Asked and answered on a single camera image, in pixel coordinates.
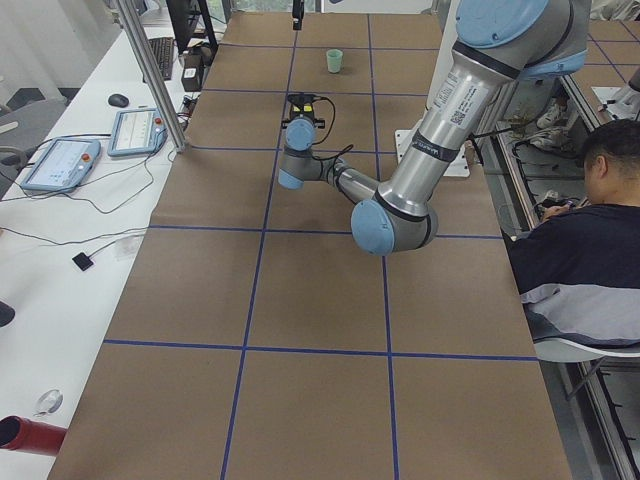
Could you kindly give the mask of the black computer mouse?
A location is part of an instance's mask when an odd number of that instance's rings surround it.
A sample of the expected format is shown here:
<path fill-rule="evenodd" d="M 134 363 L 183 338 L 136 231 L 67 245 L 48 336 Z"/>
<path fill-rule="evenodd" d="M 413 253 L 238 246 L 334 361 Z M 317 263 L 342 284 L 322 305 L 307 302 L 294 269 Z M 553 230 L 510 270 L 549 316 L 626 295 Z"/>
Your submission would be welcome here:
<path fill-rule="evenodd" d="M 125 95 L 120 93 L 111 94 L 108 97 L 107 102 L 110 106 L 113 106 L 116 108 L 125 108 L 130 103 L 129 99 Z"/>

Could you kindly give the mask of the white pedestal column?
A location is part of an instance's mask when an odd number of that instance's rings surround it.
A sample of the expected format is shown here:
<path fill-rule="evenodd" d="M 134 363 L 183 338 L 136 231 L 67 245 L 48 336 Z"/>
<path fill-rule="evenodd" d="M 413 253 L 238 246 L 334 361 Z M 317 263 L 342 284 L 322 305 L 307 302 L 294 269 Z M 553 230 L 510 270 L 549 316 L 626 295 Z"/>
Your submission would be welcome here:
<path fill-rule="evenodd" d="M 447 75 L 453 66 L 451 49 L 457 38 L 455 20 L 449 20 L 449 10 L 451 6 L 456 8 L 458 5 L 459 1 L 432 1 L 431 6 L 425 10 L 425 13 L 435 16 L 438 19 L 442 39 L 423 116 L 410 130 L 395 131 L 397 163 L 400 163 L 406 156 L 409 147 L 413 143 L 413 137 L 419 132 L 427 114 L 434 113 L 437 110 L 435 106 L 436 97 L 442 85 L 447 80 Z M 465 157 L 465 140 L 458 145 L 457 149 L 439 146 L 439 150 L 444 161 L 448 164 L 447 170 L 444 173 L 445 176 L 467 178 L 470 175 Z"/>

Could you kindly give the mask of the red cylinder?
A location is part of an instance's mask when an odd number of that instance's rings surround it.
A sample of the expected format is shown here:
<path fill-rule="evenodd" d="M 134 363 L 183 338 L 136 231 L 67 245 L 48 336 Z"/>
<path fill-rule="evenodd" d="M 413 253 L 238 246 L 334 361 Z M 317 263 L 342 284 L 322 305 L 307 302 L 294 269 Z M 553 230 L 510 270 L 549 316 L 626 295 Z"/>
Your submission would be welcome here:
<path fill-rule="evenodd" d="M 1 420 L 1 448 L 44 456 L 56 456 L 67 429 L 18 416 Z"/>

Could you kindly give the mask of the near teach pendant tablet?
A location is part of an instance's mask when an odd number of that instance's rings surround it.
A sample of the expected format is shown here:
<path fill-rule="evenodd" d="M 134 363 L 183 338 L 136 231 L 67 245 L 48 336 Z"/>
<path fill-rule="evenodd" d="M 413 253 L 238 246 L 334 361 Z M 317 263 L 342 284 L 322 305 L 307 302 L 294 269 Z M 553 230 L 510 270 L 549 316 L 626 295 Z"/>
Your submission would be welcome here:
<path fill-rule="evenodd" d="M 68 192 L 89 174 L 101 153 L 98 140 L 56 138 L 20 187 L 28 192 Z"/>

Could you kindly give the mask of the teach pendant tablet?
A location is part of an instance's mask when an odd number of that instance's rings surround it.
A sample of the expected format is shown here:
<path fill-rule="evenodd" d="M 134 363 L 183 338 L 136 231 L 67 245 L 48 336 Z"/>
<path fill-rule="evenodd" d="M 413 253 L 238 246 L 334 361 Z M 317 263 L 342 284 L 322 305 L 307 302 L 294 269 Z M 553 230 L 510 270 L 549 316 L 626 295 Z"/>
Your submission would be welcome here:
<path fill-rule="evenodd" d="M 107 153 L 125 157 L 156 153 L 167 139 L 167 130 L 156 108 L 116 113 Z"/>
<path fill-rule="evenodd" d="M 20 187 L 28 192 L 68 192 L 89 174 L 101 153 L 98 140 L 56 138 Z"/>

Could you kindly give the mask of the aluminium frame post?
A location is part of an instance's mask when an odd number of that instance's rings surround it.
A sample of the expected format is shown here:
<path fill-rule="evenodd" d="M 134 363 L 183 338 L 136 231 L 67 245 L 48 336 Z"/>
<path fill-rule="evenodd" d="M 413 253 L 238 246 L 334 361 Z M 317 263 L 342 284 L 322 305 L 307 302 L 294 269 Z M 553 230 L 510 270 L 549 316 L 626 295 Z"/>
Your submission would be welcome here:
<path fill-rule="evenodd" d="M 164 124 L 177 153 L 182 153 L 187 141 L 180 125 L 178 115 L 174 109 L 169 91 L 160 73 L 159 67 L 152 53 L 145 30 L 136 12 L 133 2 L 116 0 L 121 23 L 129 39 L 134 56 L 143 73 L 143 77 L 151 91 L 152 97 L 161 114 Z"/>

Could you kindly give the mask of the green plastic cup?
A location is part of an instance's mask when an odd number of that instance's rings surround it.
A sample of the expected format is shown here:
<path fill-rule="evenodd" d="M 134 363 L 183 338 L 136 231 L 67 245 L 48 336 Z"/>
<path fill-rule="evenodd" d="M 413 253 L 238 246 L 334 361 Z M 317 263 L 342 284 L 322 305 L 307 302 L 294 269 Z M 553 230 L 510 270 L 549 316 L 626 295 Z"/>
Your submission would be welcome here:
<path fill-rule="evenodd" d="M 340 49 L 329 49 L 326 51 L 327 70 L 331 74 L 341 71 L 343 65 L 343 51 Z"/>

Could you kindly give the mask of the black keyboard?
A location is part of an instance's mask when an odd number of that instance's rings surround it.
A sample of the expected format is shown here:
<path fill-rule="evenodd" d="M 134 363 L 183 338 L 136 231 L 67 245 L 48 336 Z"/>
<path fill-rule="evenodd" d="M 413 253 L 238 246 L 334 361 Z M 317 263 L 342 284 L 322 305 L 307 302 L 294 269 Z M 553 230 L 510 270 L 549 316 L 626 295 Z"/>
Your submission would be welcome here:
<path fill-rule="evenodd" d="M 149 39 L 148 43 L 162 78 L 170 80 L 174 64 L 174 39 L 172 37 L 157 37 Z"/>

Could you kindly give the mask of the seated person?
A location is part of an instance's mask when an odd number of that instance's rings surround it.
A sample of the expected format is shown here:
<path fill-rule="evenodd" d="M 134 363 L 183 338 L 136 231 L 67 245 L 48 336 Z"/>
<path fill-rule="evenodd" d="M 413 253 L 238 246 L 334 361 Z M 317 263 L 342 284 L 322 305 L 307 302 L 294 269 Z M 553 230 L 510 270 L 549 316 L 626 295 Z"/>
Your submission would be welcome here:
<path fill-rule="evenodd" d="M 582 147 L 588 205 L 549 208 L 509 257 L 534 339 L 639 341 L 639 124 L 610 121 Z"/>

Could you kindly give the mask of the far teach pendant tablet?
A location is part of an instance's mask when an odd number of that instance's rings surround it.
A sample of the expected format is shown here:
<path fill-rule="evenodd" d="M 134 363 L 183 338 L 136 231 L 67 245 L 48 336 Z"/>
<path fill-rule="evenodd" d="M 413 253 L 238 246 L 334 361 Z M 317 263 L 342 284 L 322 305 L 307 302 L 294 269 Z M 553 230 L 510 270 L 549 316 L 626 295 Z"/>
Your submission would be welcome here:
<path fill-rule="evenodd" d="M 125 157 L 156 153 L 167 139 L 167 130 L 156 108 L 116 113 L 107 153 Z"/>

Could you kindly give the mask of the black computer monitor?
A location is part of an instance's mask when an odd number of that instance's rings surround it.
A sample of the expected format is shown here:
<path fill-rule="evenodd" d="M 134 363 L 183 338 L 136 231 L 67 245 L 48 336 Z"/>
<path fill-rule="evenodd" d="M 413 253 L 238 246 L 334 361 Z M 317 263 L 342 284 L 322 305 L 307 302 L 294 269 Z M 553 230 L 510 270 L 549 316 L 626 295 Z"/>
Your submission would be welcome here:
<path fill-rule="evenodd" d="M 205 0 L 166 0 L 166 6 L 179 53 L 183 53 L 188 49 L 189 41 L 193 38 L 200 20 L 204 22 L 207 42 L 212 52 L 217 52 L 218 42 L 215 38 L 208 4 Z"/>

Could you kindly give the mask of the white chair seat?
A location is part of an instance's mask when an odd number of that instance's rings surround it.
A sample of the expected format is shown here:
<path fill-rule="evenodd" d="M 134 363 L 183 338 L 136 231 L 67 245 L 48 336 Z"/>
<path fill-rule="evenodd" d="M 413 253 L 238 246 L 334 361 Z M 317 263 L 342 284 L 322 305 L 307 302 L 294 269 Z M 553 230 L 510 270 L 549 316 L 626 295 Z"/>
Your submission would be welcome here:
<path fill-rule="evenodd" d="M 559 337 L 535 340 L 534 349 L 539 360 L 552 363 L 581 363 L 602 358 L 639 358 L 638 346 L 596 348 Z"/>

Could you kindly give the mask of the small black square device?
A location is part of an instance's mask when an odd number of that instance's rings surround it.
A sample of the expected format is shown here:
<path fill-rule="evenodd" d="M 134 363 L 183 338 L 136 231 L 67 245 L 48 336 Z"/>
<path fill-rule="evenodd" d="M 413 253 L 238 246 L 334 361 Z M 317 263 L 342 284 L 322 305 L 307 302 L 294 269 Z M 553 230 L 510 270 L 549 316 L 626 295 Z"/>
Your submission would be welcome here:
<path fill-rule="evenodd" d="M 89 268 L 91 268 L 94 265 L 94 262 L 91 259 L 91 257 L 84 252 L 80 252 L 76 254 L 72 258 L 72 261 L 81 271 L 87 271 Z"/>

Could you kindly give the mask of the black box with label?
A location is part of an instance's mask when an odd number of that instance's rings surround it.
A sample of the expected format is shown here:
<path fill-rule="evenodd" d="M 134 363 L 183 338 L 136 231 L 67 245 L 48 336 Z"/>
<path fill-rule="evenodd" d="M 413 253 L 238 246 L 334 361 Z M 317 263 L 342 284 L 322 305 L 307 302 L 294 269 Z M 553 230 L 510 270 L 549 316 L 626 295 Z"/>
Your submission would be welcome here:
<path fill-rule="evenodd" d="M 201 50 L 182 56 L 181 83 L 185 92 L 199 92 L 204 81 L 204 58 Z"/>

